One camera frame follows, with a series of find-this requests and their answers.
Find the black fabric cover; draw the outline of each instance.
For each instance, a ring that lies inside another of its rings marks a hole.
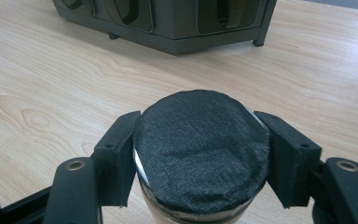
[[[134,146],[158,202],[208,215],[254,198],[269,171],[269,132],[216,91],[182,91],[151,105]]]

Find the black object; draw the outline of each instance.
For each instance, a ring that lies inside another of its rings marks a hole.
[[[269,130],[216,91],[182,91],[143,113],[134,147],[158,203],[208,215],[251,201],[269,174]]]
[[[53,0],[61,17],[171,54],[254,40],[276,0]]]
[[[358,224],[358,163],[341,158],[323,163],[320,147],[299,131],[273,115],[255,115],[270,133],[268,182],[282,205],[307,206],[311,196],[315,223]],[[126,205],[134,178],[132,134],[139,118],[139,112],[120,117],[91,159],[76,158],[60,165],[52,188],[0,208],[0,224],[102,223],[102,205]]]

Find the cylindrical container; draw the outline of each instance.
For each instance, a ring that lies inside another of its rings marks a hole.
[[[269,132],[215,91],[184,91],[150,106],[134,161],[157,223],[235,223],[269,172]]]

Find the wooden surface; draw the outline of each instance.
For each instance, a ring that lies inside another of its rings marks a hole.
[[[177,91],[224,92],[277,115],[358,161],[358,10],[279,0],[266,45],[239,43],[180,57],[60,18],[50,0],[0,0],[0,203],[52,183],[56,167],[89,156],[125,113]],[[311,223],[265,186],[239,223]],[[135,181],[128,208],[104,223],[153,223]]]

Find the black lid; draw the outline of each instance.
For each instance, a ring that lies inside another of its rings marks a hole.
[[[248,202],[269,172],[269,131],[216,91],[182,91],[151,105],[134,147],[158,202],[190,214]]]

